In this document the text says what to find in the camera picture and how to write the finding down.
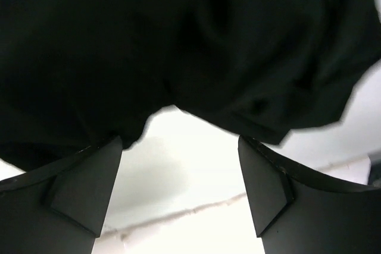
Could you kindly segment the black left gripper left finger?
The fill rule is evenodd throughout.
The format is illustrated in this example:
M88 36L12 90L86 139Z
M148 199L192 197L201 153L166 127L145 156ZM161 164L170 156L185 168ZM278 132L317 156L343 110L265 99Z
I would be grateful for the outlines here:
M2 254L91 253L121 161L119 137L1 181Z

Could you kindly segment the black trousers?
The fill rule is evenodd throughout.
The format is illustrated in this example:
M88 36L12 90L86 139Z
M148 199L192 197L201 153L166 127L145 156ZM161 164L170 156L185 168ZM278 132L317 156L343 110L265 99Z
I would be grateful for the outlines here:
M31 171L174 105L279 144L340 120L374 0L1 0L1 158Z

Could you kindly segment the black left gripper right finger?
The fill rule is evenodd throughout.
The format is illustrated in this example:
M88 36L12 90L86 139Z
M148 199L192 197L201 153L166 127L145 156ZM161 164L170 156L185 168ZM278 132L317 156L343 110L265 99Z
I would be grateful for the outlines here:
M341 180L241 136L239 161L266 254L379 254L380 189Z

